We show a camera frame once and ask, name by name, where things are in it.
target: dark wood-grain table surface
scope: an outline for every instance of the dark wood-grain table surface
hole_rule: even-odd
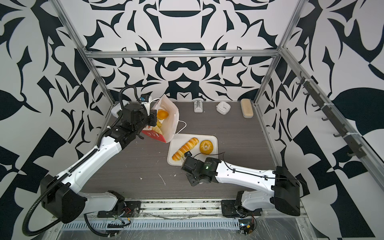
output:
[[[229,102],[231,109],[226,115],[216,111],[218,103],[215,102],[204,102],[203,113],[195,113],[191,102],[175,104],[179,108],[180,120],[187,122],[181,133],[216,136],[218,152],[225,151],[224,160],[231,164],[261,170],[274,169],[260,123],[255,115],[250,119],[244,118],[239,102]],[[106,162],[82,191],[114,190],[126,198],[158,199],[226,198],[236,197],[240,190],[250,190],[214,182],[192,187],[179,166],[167,163],[169,143],[156,141],[144,134],[142,136],[144,140],[136,137]]]

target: beige sponge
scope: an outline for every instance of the beige sponge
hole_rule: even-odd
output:
[[[241,111],[243,112],[243,117],[252,118],[253,117],[253,109],[252,109],[251,100],[248,98],[243,98],[240,101],[240,105],[241,105]]]

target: patterned backdrop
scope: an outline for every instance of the patterned backdrop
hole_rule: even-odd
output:
[[[0,3],[0,239],[30,239],[40,180],[94,145],[110,103],[47,0]],[[30,229],[52,215],[41,205]]]
[[[178,101],[254,99],[272,57],[95,59],[112,96],[127,84],[137,94]],[[126,100],[134,99],[125,91]]]
[[[381,1],[310,0],[288,50],[383,158],[384,58]],[[384,192],[284,60],[260,99],[279,161],[306,182],[304,207],[319,238],[384,238]]]
[[[92,51],[276,49],[297,0],[63,0]],[[96,59],[115,97],[125,84],[178,101],[254,99],[270,57]],[[127,91],[126,99],[133,98]]]
[[[62,0],[88,50],[277,48],[297,0]]]

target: bread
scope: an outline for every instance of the bread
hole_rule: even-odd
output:
[[[204,154],[211,154],[214,150],[214,145],[209,140],[204,140],[200,143],[200,152]]]
[[[180,161],[184,154],[191,151],[199,143],[199,140],[195,137],[191,138],[186,144],[184,144],[175,154],[172,156],[173,161]]]
[[[152,130],[155,131],[155,132],[157,132],[158,134],[163,135],[163,132],[160,130],[160,128],[159,128],[158,126],[154,126],[154,127],[152,127]]]
[[[157,118],[160,120],[164,120],[168,117],[169,113],[163,109],[159,109],[157,111]]]

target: white clip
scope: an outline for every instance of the white clip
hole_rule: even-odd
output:
[[[358,132],[348,132],[348,133],[346,133],[344,136],[343,136],[343,138],[345,138],[346,136],[349,136],[349,135],[352,135],[352,134],[354,134],[354,135],[360,135]]]
[[[68,169],[65,169],[63,172],[64,172],[64,174],[68,174],[68,177],[72,175],[72,173],[70,173],[70,172],[68,171]]]
[[[323,109],[323,107],[327,106],[327,105],[334,105],[333,103],[324,103],[324,105],[320,108],[320,110]]]

